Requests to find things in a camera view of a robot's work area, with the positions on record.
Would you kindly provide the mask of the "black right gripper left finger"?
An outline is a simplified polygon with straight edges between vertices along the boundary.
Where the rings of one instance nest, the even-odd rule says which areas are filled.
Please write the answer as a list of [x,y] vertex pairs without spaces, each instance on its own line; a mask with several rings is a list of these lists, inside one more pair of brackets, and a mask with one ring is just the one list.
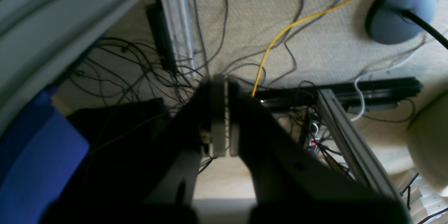
[[46,210],[47,224],[197,224],[192,208],[205,154],[226,155],[226,76],[204,78],[160,135],[112,171]]

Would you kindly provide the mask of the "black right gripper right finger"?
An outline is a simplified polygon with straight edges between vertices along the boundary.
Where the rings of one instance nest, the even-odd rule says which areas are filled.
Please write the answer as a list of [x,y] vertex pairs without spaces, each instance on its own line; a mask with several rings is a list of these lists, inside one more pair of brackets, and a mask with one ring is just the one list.
[[228,82],[230,153],[250,170],[258,202],[250,224],[405,224],[398,203],[321,163]]

